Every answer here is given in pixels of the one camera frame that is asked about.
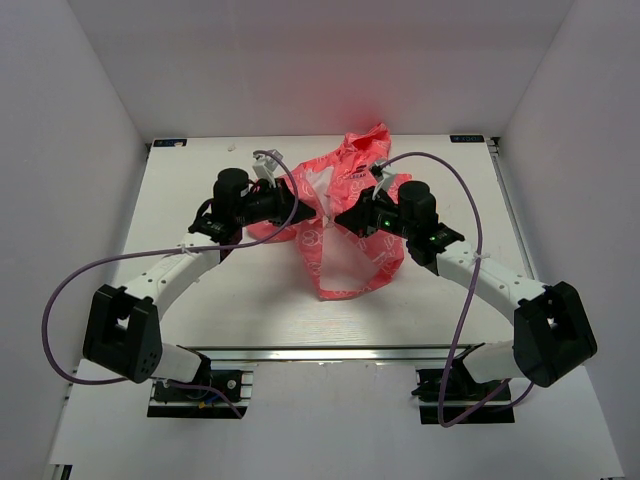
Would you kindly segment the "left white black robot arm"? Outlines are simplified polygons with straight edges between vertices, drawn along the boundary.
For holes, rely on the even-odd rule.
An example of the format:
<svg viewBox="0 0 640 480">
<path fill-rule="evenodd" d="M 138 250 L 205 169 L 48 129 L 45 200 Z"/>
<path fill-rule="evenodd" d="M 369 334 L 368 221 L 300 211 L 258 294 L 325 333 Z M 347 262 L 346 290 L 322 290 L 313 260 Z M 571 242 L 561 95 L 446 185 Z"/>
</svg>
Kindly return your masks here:
<svg viewBox="0 0 640 480">
<path fill-rule="evenodd" d="M 171 305 L 205 273 L 241 247 L 244 228 L 271 222 L 277 227 L 315 216 L 292 175 L 251 181 L 246 171 L 222 170 L 213 195 L 197 210 L 176 250 L 119 287 L 94 294 L 82 354 L 85 359 L 134 383 L 176 382 L 188 398 L 211 387 L 208 361 L 194 350 L 163 342 L 160 322 Z"/>
</svg>

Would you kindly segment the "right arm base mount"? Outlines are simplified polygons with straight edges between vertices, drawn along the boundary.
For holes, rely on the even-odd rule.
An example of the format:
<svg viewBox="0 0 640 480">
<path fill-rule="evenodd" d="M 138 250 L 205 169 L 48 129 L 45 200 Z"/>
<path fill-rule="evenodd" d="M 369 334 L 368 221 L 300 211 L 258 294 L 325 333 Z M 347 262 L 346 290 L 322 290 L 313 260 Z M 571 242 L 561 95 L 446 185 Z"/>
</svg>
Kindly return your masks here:
<svg viewBox="0 0 640 480">
<path fill-rule="evenodd" d="M 411 396 L 418 402 L 421 425 L 439 425 L 438 400 L 445 361 L 446 353 L 435 350 L 434 356 L 419 358 L 415 364 L 416 386 L 411 391 Z M 459 365 L 453 363 L 445 390 L 444 420 L 451 421 L 466 413 L 500 385 L 500 381 L 477 383 Z M 514 424 L 514 408 L 509 407 L 510 403 L 511 391 L 505 386 L 491 400 L 463 419 L 461 424 Z"/>
</svg>

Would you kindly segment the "pink jacket white lining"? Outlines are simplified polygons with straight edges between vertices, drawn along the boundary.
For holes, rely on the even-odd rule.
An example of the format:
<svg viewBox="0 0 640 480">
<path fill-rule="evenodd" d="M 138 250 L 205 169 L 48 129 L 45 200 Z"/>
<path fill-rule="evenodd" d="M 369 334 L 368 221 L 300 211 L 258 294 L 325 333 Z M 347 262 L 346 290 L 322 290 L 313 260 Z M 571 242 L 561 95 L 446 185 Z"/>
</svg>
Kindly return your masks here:
<svg viewBox="0 0 640 480">
<path fill-rule="evenodd" d="M 319 299 L 346 300 L 380 289 L 393 280 L 404 261 L 400 238 L 367 224 L 368 201 L 379 181 L 371 167 L 388 159 L 392 139 L 379 123 L 368 132 L 347 133 L 341 144 L 293 168 L 301 206 L 315 211 L 274 236 L 292 242 Z"/>
</svg>

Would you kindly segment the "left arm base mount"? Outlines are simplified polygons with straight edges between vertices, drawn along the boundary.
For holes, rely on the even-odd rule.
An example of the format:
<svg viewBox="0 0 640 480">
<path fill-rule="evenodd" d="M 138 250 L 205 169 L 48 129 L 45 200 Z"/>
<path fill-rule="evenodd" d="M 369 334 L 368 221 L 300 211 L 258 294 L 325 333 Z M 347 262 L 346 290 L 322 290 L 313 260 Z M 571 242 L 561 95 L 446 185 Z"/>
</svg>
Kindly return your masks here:
<svg viewBox="0 0 640 480">
<path fill-rule="evenodd" d="M 240 420 L 252 397 L 256 363 L 212 360 L 204 376 L 187 386 L 155 379 L 148 418 Z"/>
</svg>

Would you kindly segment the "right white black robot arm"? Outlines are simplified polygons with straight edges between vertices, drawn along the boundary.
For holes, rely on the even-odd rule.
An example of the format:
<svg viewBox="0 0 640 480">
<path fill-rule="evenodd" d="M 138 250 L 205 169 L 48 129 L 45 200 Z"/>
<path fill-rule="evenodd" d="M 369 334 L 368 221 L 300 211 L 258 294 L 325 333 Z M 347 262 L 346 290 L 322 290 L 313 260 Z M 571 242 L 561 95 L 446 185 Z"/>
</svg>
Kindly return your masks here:
<svg viewBox="0 0 640 480">
<path fill-rule="evenodd" d="M 512 340 L 473 347 L 454 360 L 451 384 L 459 396 L 472 399 L 488 382 L 514 378 L 547 388 L 596 354 L 596 338 L 578 291 L 566 282 L 546 285 L 525 278 L 481 258 L 461 234 L 439 220 L 426 183 L 403 183 L 396 200 L 378 187 L 367 188 L 335 221 L 359 237 L 383 231 L 404 239 L 418 265 L 472 287 L 511 323 Z"/>
</svg>

